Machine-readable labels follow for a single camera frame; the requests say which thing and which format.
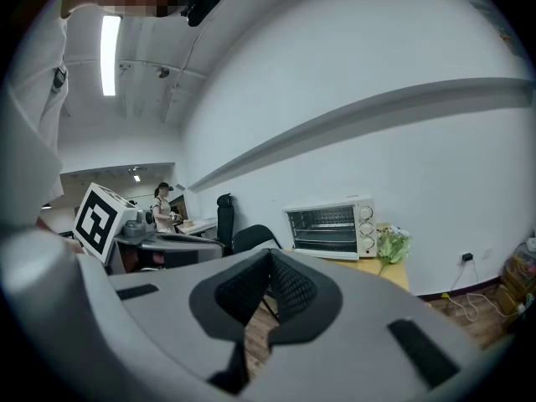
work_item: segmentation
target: person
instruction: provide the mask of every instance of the person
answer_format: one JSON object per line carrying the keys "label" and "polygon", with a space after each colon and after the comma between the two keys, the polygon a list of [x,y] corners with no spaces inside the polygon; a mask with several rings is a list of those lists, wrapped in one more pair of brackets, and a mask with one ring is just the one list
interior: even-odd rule
{"label": "person", "polygon": [[188,0],[54,0],[44,9],[19,46],[0,91],[0,130],[9,132],[3,154],[10,156],[0,180],[0,224],[37,225],[43,204],[63,195],[57,158],[59,113],[68,93],[63,62],[66,20],[78,8],[98,5],[107,12],[135,16],[167,16]]}
{"label": "person", "polygon": [[169,196],[169,191],[173,191],[173,187],[162,182],[154,190],[154,201],[152,203],[152,216],[157,224],[158,232],[175,232],[170,230],[173,223],[178,221],[180,216],[172,214],[171,206],[166,198]]}

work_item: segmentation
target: toaster oven door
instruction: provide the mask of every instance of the toaster oven door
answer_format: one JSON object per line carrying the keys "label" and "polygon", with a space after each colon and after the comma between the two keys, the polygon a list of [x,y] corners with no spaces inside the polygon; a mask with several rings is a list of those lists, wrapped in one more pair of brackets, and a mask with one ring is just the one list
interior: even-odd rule
{"label": "toaster oven door", "polygon": [[320,257],[358,258],[352,206],[287,214],[296,250],[310,250]]}

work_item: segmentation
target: black plug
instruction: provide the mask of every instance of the black plug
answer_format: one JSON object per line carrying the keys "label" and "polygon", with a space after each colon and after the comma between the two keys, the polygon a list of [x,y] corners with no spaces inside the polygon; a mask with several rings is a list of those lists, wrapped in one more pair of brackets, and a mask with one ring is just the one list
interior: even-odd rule
{"label": "black plug", "polygon": [[469,260],[472,260],[472,253],[464,253],[461,255],[462,262],[469,262]]}

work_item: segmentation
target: fluorescent light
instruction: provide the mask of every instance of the fluorescent light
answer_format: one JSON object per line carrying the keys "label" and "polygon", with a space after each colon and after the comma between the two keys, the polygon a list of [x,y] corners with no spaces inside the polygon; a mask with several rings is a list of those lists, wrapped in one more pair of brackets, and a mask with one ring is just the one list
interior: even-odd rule
{"label": "fluorescent light", "polygon": [[105,16],[100,32],[100,78],[105,96],[116,94],[116,46],[120,17]]}

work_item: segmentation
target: chair headrest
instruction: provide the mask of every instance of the chair headrest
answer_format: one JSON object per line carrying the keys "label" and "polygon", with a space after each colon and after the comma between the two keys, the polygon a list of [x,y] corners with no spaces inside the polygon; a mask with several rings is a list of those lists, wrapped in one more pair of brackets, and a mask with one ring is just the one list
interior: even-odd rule
{"label": "chair headrest", "polygon": [[222,195],[216,200],[216,204],[219,207],[231,207],[233,205],[233,199],[231,197],[231,194],[226,193],[225,195]]}

